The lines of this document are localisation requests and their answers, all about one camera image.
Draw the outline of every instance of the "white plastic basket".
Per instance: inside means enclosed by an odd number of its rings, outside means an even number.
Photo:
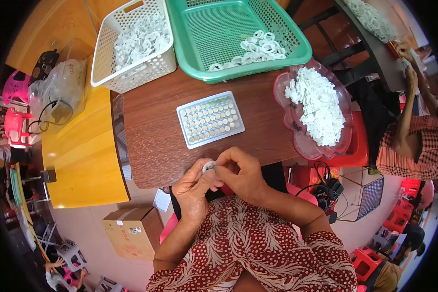
[[[138,2],[143,2],[143,5],[129,12],[124,11],[124,9]],[[169,44],[146,58],[116,72],[113,44],[117,41],[118,36],[137,19],[146,15],[151,16],[156,12],[165,15],[166,22],[169,25]],[[165,0],[130,1],[112,11],[102,21],[94,51],[91,85],[102,85],[115,92],[124,93],[151,80],[172,73],[177,68],[173,44],[174,36],[170,27]]]

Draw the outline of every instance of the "black bag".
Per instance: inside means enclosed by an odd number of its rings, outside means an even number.
[[[42,53],[31,75],[31,84],[36,80],[47,79],[50,71],[52,71],[57,64],[58,57],[59,53],[57,53],[57,49]]]

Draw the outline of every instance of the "hand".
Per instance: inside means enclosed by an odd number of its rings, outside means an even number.
[[[405,58],[409,62],[414,62],[414,57],[411,53],[411,47],[406,42],[394,43],[394,48],[401,58]]]
[[[58,268],[58,267],[61,267],[61,266],[63,266],[65,264],[65,261],[64,261],[64,259],[62,259],[61,257],[59,257],[58,259],[57,259],[57,261],[54,263],[54,268]]]
[[[80,272],[81,278],[86,277],[87,274],[88,274],[87,269],[86,269],[86,268],[82,268],[82,269],[81,269],[81,272]]]
[[[405,68],[405,78],[407,79],[407,85],[409,86],[409,94],[407,95],[407,98],[413,98],[415,91],[417,91],[419,80],[417,79],[417,73],[412,67],[409,66]]]
[[[231,169],[238,166],[239,171]],[[258,159],[245,153],[238,147],[232,147],[222,152],[216,160],[214,168],[219,179],[226,183],[242,200],[255,206],[264,207],[269,188],[261,174]]]
[[[203,175],[203,166],[211,159],[198,159],[192,168],[172,186],[172,193],[180,205],[182,219],[201,224],[208,213],[206,192],[217,190],[224,183],[216,180],[216,172],[208,170]]]

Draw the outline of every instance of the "plastic bag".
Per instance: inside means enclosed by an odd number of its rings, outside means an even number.
[[[29,86],[29,106],[36,121],[29,133],[57,133],[84,110],[85,61],[69,59],[52,69],[46,80]]]

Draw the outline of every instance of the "wire basket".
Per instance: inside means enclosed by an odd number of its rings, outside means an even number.
[[[312,56],[307,38],[275,0],[167,0],[166,4],[178,64],[186,74],[205,83],[304,64]],[[223,64],[243,55],[240,43],[257,30],[274,33],[287,59],[207,71],[213,63]]]
[[[125,12],[130,7],[137,6],[137,3],[142,5]],[[151,16],[154,13],[165,15],[166,22],[169,25],[169,43],[151,55],[116,72],[113,44],[117,41],[118,36],[139,18]],[[174,72],[177,65],[173,38],[164,0],[133,0],[112,11],[102,21],[99,31],[91,71],[91,85],[102,85],[115,92],[125,93],[151,80]]]

